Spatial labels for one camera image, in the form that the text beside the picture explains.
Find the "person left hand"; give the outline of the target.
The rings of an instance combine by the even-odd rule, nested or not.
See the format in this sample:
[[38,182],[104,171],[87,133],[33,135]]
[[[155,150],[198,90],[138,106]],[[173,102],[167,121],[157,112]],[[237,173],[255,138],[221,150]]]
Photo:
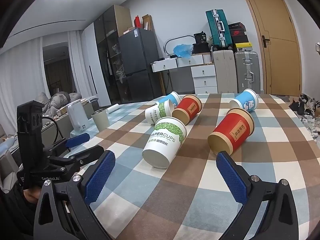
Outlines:
[[41,194],[41,189],[39,187],[35,187],[32,189],[23,190],[23,194],[28,202],[37,204]]

